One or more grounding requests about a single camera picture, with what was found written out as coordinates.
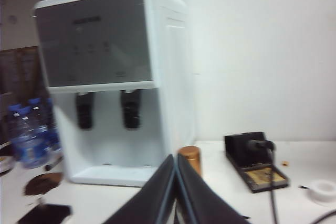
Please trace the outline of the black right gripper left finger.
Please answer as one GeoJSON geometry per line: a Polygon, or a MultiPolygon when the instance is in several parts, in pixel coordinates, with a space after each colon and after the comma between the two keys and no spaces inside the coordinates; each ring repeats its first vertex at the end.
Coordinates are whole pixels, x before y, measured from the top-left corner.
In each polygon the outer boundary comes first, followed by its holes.
{"type": "Polygon", "coordinates": [[[168,155],[142,189],[105,223],[167,223],[175,201],[175,167],[168,155]]]}

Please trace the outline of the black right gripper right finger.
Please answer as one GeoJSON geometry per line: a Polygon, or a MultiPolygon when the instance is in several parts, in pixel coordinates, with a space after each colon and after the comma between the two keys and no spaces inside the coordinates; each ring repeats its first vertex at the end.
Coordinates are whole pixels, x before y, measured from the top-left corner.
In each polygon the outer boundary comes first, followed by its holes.
{"type": "Polygon", "coordinates": [[[205,183],[183,155],[177,155],[175,168],[179,223],[249,223],[205,183]]]}

